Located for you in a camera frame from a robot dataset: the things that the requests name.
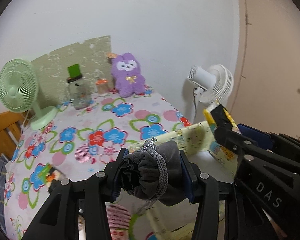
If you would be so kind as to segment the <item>white standing fan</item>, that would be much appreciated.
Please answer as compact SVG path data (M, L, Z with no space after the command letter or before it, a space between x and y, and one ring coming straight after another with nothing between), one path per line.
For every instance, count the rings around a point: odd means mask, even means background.
M211 104L227 104L234 88L233 74L222 64L214 64L207 69L192 66L187 79L194 84L194 122L200 122L198 112Z

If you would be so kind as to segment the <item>green desk fan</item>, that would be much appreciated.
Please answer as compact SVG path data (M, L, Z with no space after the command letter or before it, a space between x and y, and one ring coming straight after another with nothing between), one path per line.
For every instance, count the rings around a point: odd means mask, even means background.
M0 101L14 113L33 110L31 128L36 131L48 125L57 115L57 108L40 108L39 82L32 64L22 59L8 61L0 71Z

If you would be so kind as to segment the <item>floral tablecloth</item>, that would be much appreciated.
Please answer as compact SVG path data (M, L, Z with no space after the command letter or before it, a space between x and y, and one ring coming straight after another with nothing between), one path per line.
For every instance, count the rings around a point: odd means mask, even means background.
M76 110L65 102L44 128L26 128L6 165L4 214L9 239L21 239L48 197L40 173L53 165L72 181L85 180L114 161L123 147L190 125L162 95L147 87L122 98L93 95Z

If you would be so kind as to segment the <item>wooden chair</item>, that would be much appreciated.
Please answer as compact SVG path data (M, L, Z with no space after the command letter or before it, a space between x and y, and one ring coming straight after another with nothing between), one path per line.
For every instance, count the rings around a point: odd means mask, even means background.
M0 113L0 156L10 160L21 138L21 124L24 117L20 113Z

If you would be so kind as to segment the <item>glass jar with green lid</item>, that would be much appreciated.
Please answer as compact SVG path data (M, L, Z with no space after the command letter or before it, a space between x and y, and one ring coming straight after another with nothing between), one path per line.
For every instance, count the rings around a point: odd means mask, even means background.
M84 109L90 105L90 92L83 79L79 64L68 67L69 77L67 81L67 90L69 101L72 102L76 110Z

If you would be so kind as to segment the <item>small cotton swab jar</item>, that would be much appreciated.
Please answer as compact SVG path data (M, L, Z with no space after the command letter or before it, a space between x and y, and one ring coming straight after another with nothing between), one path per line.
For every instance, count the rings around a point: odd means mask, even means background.
M98 79L96 81L96 88L99 96L106 96L109 94L109 86L107 79Z

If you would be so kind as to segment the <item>beige door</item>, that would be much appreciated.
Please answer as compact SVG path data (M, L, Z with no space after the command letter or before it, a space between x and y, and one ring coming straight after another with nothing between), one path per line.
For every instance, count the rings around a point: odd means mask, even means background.
M292 0L238 0L237 123L300 140L300 11Z

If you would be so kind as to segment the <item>green patterned backboard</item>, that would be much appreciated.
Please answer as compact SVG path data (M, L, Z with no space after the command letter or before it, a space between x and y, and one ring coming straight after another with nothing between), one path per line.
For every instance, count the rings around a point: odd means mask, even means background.
M40 86L37 98L40 107L57 106L69 100L66 80L68 67L74 64L79 64L90 93L96 92L98 78L106 79L109 88L113 88L109 52L111 37L107 35L64 46L31 61Z

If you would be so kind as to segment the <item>yellow cartoon tissue pack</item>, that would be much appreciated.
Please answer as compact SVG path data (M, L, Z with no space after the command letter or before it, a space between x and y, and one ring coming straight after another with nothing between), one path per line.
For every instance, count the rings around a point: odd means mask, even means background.
M209 107L204 109L203 115L213 135L215 135L215 131L219 127L241 134L232 116L218 101L213 102ZM226 159L227 161L234 161L236 159L236 155L233 151L225 148L216 140L210 144L210 153L219 161L221 161L221 159Z

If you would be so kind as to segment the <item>purple plush bunny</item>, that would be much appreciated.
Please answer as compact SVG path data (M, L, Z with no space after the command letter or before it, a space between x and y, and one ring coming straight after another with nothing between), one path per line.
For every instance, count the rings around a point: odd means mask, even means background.
M122 98L145 92L145 78L141 74L140 64L133 54L117 55L112 59L111 64L115 88Z

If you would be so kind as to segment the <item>green orange tissue box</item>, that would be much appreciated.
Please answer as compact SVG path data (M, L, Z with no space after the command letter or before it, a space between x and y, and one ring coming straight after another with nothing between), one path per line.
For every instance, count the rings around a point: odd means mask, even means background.
M47 163L43 166L43 169L39 172L38 177L44 183L44 185L49 189L52 182L61 181L65 178L65 174L57 169L55 166Z

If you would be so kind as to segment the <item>yellow patterned storage box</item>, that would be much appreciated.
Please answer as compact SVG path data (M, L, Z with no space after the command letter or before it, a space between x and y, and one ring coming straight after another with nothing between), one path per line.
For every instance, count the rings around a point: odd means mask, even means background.
M207 121L194 125L180 121L171 125L166 122L151 123L142 126L139 135L140 139L126 141L130 152L139 149L151 137L157 139L157 145L174 140L185 151L189 161L201 170L223 182L230 183L234 179L237 157L217 144ZM197 204L186 200L172 207L156 203L143 217L132 217L130 236L140 239L141 231L151 228L156 239L190 239L197 210Z

